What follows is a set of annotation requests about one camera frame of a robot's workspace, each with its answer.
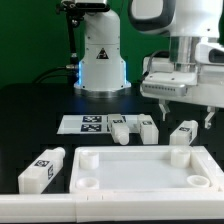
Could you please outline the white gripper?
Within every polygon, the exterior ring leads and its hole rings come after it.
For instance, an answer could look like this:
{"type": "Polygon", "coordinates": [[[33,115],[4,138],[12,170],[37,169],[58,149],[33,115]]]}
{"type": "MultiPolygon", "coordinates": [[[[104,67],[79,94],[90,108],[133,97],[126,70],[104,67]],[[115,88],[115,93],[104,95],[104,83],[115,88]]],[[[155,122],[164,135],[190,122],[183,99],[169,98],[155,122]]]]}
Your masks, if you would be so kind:
{"type": "Polygon", "coordinates": [[[160,99],[163,121],[170,112],[168,101],[208,106],[204,127],[210,129],[216,107],[224,108],[224,66],[202,65],[196,72],[182,73],[175,71],[167,58],[154,57],[140,92],[160,99]]]}

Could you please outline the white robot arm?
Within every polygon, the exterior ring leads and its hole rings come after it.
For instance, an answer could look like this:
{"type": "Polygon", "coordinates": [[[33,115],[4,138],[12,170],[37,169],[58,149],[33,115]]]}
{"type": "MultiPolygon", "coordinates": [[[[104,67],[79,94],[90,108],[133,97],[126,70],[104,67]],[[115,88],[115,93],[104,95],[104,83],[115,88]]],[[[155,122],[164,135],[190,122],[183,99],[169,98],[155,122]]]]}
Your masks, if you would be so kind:
{"type": "MultiPolygon", "coordinates": [[[[127,88],[118,50],[119,18],[107,0],[75,0],[86,22],[83,60],[77,92],[92,97],[127,88]]],[[[140,92],[159,100],[163,112],[177,101],[204,105],[212,117],[224,108],[224,47],[218,43],[218,23],[224,0],[130,0],[132,26],[147,34],[170,38],[166,59],[150,58],[140,92]]]]}

